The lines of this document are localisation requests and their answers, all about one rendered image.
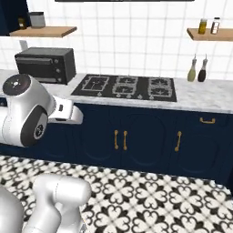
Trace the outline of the dark sauce bottle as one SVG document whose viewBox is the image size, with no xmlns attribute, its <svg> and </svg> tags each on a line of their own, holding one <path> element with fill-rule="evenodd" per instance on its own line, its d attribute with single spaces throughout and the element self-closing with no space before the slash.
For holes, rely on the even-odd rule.
<svg viewBox="0 0 233 233">
<path fill-rule="evenodd" d="M 205 58 L 202 63 L 202 67 L 198 73 L 198 82 L 204 82 L 206 79 L 206 67 L 207 67 L 208 59 Z"/>
</svg>

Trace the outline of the yellow-green spice bottle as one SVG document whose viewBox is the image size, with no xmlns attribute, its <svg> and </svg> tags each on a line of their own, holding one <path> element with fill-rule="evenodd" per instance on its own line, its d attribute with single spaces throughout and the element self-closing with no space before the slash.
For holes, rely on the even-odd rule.
<svg viewBox="0 0 233 233">
<path fill-rule="evenodd" d="M 206 33 L 206 28 L 207 28 L 207 19 L 201 18 L 199 22 L 199 27 L 198 27 L 198 33 L 200 35 L 204 35 Z"/>
</svg>

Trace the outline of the wooden wall shelf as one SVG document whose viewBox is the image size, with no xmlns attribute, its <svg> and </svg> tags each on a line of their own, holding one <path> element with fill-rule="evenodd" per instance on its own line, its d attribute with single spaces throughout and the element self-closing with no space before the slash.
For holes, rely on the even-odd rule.
<svg viewBox="0 0 233 233">
<path fill-rule="evenodd" d="M 188 28 L 188 35 L 194 41 L 231 41 L 233 42 L 233 29 L 220 28 L 216 34 L 211 34 L 210 29 L 207 28 L 204 35 L 198 32 L 197 28 Z"/>
<path fill-rule="evenodd" d="M 43 28 L 28 27 L 23 30 L 16 30 L 10 36 L 22 37 L 59 37 L 62 38 L 76 31 L 75 26 L 45 26 Z"/>
</svg>

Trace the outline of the black gas hob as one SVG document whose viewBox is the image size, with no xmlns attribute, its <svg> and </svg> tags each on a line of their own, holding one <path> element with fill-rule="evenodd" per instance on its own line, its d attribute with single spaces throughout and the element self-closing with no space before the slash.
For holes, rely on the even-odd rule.
<svg viewBox="0 0 233 233">
<path fill-rule="evenodd" d="M 72 96 L 97 96 L 176 102 L 174 79 L 160 76 L 111 76 L 87 74 Z"/>
</svg>

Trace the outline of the olive oil bottle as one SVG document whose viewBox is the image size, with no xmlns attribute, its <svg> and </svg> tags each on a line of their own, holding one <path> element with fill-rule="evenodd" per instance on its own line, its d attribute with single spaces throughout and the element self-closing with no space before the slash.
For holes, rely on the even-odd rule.
<svg viewBox="0 0 233 233">
<path fill-rule="evenodd" d="M 193 82 L 195 80 L 196 77 L 196 63 L 197 63 L 197 59 L 194 57 L 192 59 L 192 65 L 188 71 L 187 74 L 187 81 L 188 82 Z"/>
</svg>

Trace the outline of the dark blue cupboard door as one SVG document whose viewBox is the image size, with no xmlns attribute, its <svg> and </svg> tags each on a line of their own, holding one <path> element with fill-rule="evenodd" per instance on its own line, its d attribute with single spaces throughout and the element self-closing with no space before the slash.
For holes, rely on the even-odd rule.
<svg viewBox="0 0 233 233">
<path fill-rule="evenodd" d="M 119 167 L 119 150 L 115 150 L 115 130 L 109 106 L 77 104 L 82 111 L 83 123 L 75 130 L 79 141 L 77 154 L 90 166 Z"/>
<path fill-rule="evenodd" d="M 48 124 L 44 136 L 35 145 L 15 147 L 0 144 L 0 155 L 71 162 L 74 153 L 72 141 L 71 127 L 69 125 Z"/>
<path fill-rule="evenodd" d="M 127 107 L 121 117 L 127 131 L 122 166 L 127 170 L 166 173 L 176 117 L 168 110 Z"/>
<path fill-rule="evenodd" d="M 169 172 L 176 176 L 216 179 L 226 152 L 224 134 L 211 127 L 180 127 L 180 147 L 172 149 Z"/>
</svg>

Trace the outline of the dark blue wall cupboard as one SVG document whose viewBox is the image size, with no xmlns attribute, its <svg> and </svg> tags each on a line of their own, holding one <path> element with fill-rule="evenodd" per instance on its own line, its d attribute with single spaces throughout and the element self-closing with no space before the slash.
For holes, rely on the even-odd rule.
<svg viewBox="0 0 233 233">
<path fill-rule="evenodd" d="M 19 29 L 18 19 L 23 18 L 30 26 L 26 0 L 0 0 L 0 36 L 9 36 Z"/>
</svg>

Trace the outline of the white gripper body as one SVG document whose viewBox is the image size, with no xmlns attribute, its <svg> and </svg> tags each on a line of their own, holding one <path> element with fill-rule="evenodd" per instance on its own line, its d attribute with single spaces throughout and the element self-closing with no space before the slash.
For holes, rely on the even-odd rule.
<svg viewBox="0 0 233 233">
<path fill-rule="evenodd" d="M 84 115 L 82 111 L 77 107 L 73 106 L 70 120 L 74 124 L 81 125 L 83 123 Z"/>
</svg>

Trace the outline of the white brown shaker bottle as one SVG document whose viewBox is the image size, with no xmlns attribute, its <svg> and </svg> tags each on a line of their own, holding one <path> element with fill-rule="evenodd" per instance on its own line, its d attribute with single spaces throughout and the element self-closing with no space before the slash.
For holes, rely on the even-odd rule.
<svg viewBox="0 0 233 233">
<path fill-rule="evenodd" d="M 210 28 L 210 33 L 212 35 L 215 35 L 218 32 L 219 24 L 220 24 L 220 18 L 215 17 L 213 22 L 212 22 L 211 28 Z"/>
</svg>

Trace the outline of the dark blue drawer front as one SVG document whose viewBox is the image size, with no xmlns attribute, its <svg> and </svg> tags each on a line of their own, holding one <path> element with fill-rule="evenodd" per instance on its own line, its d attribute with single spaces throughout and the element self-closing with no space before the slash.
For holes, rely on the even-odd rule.
<svg viewBox="0 0 233 233">
<path fill-rule="evenodd" d="M 200 117 L 203 117 L 205 120 L 215 118 L 216 123 L 213 125 L 202 124 L 199 122 Z M 184 113 L 184 122 L 187 127 L 227 127 L 233 122 L 233 116 L 220 113 L 186 111 Z"/>
</svg>

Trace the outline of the black toaster oven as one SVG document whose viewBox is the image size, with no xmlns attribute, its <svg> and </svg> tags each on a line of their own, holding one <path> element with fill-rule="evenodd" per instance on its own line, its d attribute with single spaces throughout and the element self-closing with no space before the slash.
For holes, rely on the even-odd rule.
<svg viewBox="0 0 233 233">
<path fill-rule="evenodd" d="M 29 47 L 15 55 L 20 74 L 28 74 L 40 82 L 67 85 L 76 75 L 73 48 Z"/>
</svg>

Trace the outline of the grey lidded jar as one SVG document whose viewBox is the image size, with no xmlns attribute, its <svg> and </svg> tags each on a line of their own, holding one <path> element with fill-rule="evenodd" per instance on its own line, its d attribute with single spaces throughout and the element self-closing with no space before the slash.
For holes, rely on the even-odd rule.
<svg viewBox="0 0 233 233">
<path fill-rule="evenodd" d="M 30 12 L 29 17 L 33 28 L 43 28 L 46 26 L 45 15 L 43 12 Z"/>
</svg>

